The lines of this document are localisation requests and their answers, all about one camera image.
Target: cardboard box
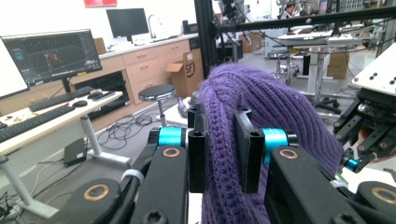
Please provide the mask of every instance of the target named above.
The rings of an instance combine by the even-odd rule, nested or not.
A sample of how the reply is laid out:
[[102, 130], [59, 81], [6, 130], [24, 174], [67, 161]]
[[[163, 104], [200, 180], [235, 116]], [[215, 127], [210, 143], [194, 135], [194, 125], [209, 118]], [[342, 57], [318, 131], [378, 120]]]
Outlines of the cardboard box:
[[99, 55], [107, 53], [105, 42], [103, 41], [102, 37], [95, 38], [93, 42], [95, 43], [96, 51], [98, 52]]
[[172, 84], [175, 86], [177, 96], [186, 98], [194, 91], [198, 91], [204, 80], [202, 68], [201, 50], [193, 49], [183, 54], [183, 60], [169, 63], [166, 72], [172, 76]]
[[262, 48], [262, 37], [259, 34], [248, 33], [248, 37], [251, 40], [251, 45], [248, 45], [248, 42], [243, 35], [239, 36], [239, 39], [242, 40], [243, 43], [244, 53], [250, 53], [256, 49]]
[[335, 79], [346, 79], [348, 73], [349, 54], [335, 52], [330, 56], [327, 76]]

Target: white wall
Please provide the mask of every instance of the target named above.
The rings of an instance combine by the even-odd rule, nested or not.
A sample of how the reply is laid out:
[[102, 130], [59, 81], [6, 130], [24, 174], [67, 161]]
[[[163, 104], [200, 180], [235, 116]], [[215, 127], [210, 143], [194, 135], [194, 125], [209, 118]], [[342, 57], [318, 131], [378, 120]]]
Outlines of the white wall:
[[143, 7], [147, 17], [156, 14], [170, 35], [182, 32], [184, 20], [196, 23], [194, 0], [118, 0], [116, 7], [85, 7], [84, 0], [11, 0], [0, 7], [0, 35], [89, 28], [108, 46], [126, 38], [113, 38], [106, 9], [132, 7]]

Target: desk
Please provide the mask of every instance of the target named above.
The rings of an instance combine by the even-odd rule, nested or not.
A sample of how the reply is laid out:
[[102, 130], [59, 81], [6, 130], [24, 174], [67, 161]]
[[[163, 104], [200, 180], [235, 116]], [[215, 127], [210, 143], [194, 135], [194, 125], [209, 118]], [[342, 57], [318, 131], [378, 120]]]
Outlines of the desk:
[[[98, 102], [87, 99], [87, 96], [78, 98], [77, 100], [86, 100], [88, 105], [78, 107], [57, 119], [44, 123], [39, 127], [22, 133], [0, 144], [0, 168], [20, 195], [21, 202], [19, 202], [19, 206], [45, 218], [51, 217], [58, 211], [56, 208], [34, 200], [30, 195], [28, 189], [21, 182], [18, 174], [9, 165], [7, 154], [15, 150], [20, 150], [21, 152], [35, 151], [39, 153], [40, 148], [56, 146], [61, 149], [70, 145], [74, 141], [87, 136], [92, 144], [92, 150], [89, 152], [90, 155], [98, 159], [117, 161], [127, 166], [130, 165], [131, 159], [105, 153], [101, 150], [90, 119], [87, 116], [90, 112], [118, 99], [120, 96], [122, 96], [122, 92], [117, 91], [116, 94]], [[24, 108], [20, 111], [2, 117], [0, 120], [6, 124], [12, 124], [12, 122], [15, 121], [14, 119], [9, 119], [8, 116], [12, 116], [13, 118], [18, 117], [19, 119], [29, 119], [30, 117], [35, 116], [35, 114], [43, 113], [52, 108], [53, 107], [50, 107], [36, 113], [32, 113], [29, 108]]]

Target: purple knit hat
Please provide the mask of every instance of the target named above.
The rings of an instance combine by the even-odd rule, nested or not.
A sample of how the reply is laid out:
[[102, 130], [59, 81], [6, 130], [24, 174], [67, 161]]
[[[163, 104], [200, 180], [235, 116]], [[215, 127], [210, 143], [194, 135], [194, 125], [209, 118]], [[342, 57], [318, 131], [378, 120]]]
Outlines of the purple knit hat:
[[239, 185], [233, 111], [252, 111], [256, 128], [282, 128], [297, 133], [300, 145], [335, 174], [343, 147], [327, 130], [308, 100], [262, 70], [241, 64], [215, 67], [201, 86], [199, 101], [209, 122], [209, 190], [203, 196], [203, 223], [270, 223], [264, 208], [268, 167], [262, 167], [258, 194]]

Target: stool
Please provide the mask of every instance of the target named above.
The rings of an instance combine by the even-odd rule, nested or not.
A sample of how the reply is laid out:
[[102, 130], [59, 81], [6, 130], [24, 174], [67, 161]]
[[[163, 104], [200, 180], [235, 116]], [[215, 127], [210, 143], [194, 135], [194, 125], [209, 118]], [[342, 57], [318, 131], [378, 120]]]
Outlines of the stool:
[[175, 96], [176, 89], [172, 85], [158, 85], [149, 87], [139, 92], [139, 100], [141, 101], [157, 101], [160, 108], [160, 118], [163, 127], [168, 126], [166, 123], [165, 114], [163, 113], [163, 105], [161, 100]]

